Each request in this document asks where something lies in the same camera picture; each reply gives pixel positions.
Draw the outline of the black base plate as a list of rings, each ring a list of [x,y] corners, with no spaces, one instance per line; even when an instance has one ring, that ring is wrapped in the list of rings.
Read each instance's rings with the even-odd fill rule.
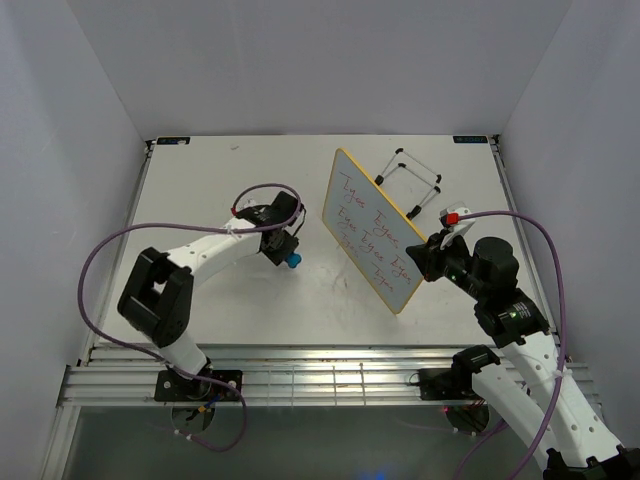
[[[449,368],[424,368],[417,371],[420,398],[431,400],[479,400],[472,390],[471,374]]]
[[[227,386],[232,386],[241,391],[243,382],[242,370],[211,370],[206,368],[203,374],[205,377],[224,383],[224,386],[188,379],[173,370],[165,369],[157,376],[153,399],[156,402],[165,403],[233,402],[239,400],[239,395],[230,391]]]

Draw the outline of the blue bone shaped eraser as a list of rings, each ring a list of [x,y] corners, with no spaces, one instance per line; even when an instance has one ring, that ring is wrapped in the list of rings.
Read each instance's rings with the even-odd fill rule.
[[[295,269],[301,263],[301,261],[302,256],[296,252],[290,253],[285,259],[286,265],[291,269]]]

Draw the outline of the black XDOF label left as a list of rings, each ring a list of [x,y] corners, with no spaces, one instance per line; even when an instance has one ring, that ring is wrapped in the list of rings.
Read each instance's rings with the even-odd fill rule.
[[[156,144],[158,146],[182,146],[189,145],[191,141],[190,137],[159,137],[156,140]]]

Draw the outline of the yellow framed whiteboard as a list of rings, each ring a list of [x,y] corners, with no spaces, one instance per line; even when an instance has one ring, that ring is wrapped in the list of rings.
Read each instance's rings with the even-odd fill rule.
[[[426,237],[342,148],[334,155],[322,221],[388,309],[402,312],[424,279],[406,249]]]

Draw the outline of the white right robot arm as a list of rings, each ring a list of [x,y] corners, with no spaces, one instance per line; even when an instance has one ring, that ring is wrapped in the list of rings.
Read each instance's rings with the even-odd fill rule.
[[[558,364],[563,357],[548,322],[517,285],[508,242],[484,237],[469,249],[441,231],[406,252],[427,281],[445,278],[474,299],[475,317],[496,345],[457,353],[437,383],[492,405],[546,479],[638,478],[638,449],[622,445]]]

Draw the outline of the black XDOF label right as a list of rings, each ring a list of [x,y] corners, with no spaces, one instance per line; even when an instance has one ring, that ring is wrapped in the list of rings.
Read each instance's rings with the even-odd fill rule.
[[[452,139],[456,144],[487,144],[489,142],[486,136],[481,135],[454,135]]]

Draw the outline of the aluminium table frame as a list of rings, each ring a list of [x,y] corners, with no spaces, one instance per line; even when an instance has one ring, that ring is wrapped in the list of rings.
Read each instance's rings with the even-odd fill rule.
[[[453,136],[161,136],[191,141],[158,146],[158,137],[147,143],[129,221],[141,220],[143,205],[175,170],[192,167],[212,174],[232,161],[248,165],[255,180],[271,168],[292,165],[290,183],[317,211],[324,187],[315,185],[314,179],[325,175],[326,163],[341,147],[370,175],[379,174],[394,151],[404,148],[443,176],[442,201],[453,201],[455,190],[463,189],[468,200],[484,208],[513,209],[499,137],[486,136],[487,144],[456,144]],[[403,192],[394,179],[385,187]],[[441,296],[428,330],[413,334],[408,343],[365,339],[269,343],[248,337],[224,343],[207,337],[204,347],[219,366],[243,371],[252,409],[417,406],[419,394],[408,383],[411,371],[442,366],[467,346],[460,325],[446,321],[451,303],[450,295]],[[101,409],[152,408],[153,379],[160,370],[137,351],[91,337],[85,357],[65,374],[43,477],[70,477],[83,455],[83,415]]]

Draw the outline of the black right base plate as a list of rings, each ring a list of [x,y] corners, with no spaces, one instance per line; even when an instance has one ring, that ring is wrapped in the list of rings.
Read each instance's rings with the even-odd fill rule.
[[[449,368],[424,368],[417,371],[420,398],[431,400],[479,400],[472,390],[471,374]]]

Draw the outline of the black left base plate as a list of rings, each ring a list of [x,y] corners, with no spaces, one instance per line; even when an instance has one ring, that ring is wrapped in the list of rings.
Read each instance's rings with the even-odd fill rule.
[[[211,370],[206,368],[203,374],[205,377],[224,383],[224,386],[188,379],[173,370],[165,369],[157,376],[153,399],[156,402],[165,403],[233,402],[239,400],[239,395],[230,391],[227,386],[232,386],[241,391],[243,382],[242,370]]]

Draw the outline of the black xdof label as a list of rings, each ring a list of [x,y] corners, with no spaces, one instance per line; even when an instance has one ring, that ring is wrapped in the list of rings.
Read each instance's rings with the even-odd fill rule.
[[[489,142],[486,136],[481,135],[454,135],[452,139],[456,144],[487,144]]]
[[[159,137],[156,140],[156,144],[158,146],[182,146],[189,145],[191,141],[190,137]]]

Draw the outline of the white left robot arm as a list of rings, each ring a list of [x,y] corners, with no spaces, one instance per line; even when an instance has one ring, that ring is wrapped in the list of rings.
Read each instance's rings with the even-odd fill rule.
[[[269,204],[234,207],[232,218],[218,232],[164,252],[149,247],[138,255],[117,311],[158,349],[188,398],[201,399],[212,387],[205,369],[209,359],[188,333],[195,290],[254,255],[263,255],[275,266],[297,267],[299,239],[289,228],[305,215],[297,196],[280,191]]]

